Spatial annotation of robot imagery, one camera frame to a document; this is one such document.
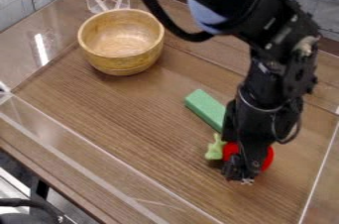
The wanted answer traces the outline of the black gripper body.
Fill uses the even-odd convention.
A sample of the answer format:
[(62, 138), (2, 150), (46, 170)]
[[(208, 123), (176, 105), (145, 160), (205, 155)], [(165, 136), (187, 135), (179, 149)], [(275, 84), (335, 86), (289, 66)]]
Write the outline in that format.
[(233, 155), (267, 156), (273, 143), (289, 143), (300, 130), (301, 111), (301, 97), (264, 106), (241, 84), (223, 121), (221, 138), (235, 149)]

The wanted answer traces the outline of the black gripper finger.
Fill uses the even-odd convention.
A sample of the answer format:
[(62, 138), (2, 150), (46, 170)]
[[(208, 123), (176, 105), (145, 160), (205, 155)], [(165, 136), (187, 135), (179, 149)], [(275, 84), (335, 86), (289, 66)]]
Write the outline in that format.
[(236, 181), (240, 184), (255, 183), (255, 174), (245, 165), (245, 158), (241, 154), (241, 150), (237, 154), (231, 155), (228, 161), (223, 161), (221, 175), (227, 181)]

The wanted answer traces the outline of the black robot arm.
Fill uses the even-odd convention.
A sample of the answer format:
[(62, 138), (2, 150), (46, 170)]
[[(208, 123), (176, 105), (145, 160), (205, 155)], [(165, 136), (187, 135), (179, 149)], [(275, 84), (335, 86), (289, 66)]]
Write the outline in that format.
[(299, 133), (303, 96), (317, 83), (319, 27), (295, 0), (187, 0), (201, 30), (184, 31), (157, 0), (141, 0), (167, 30), (189, 42), (229, 35), (251, 48), (251, 66), (227, 105), (221, 141), (239, 149), (223, 161), (225, 179), (251, 182), (272, 144)]

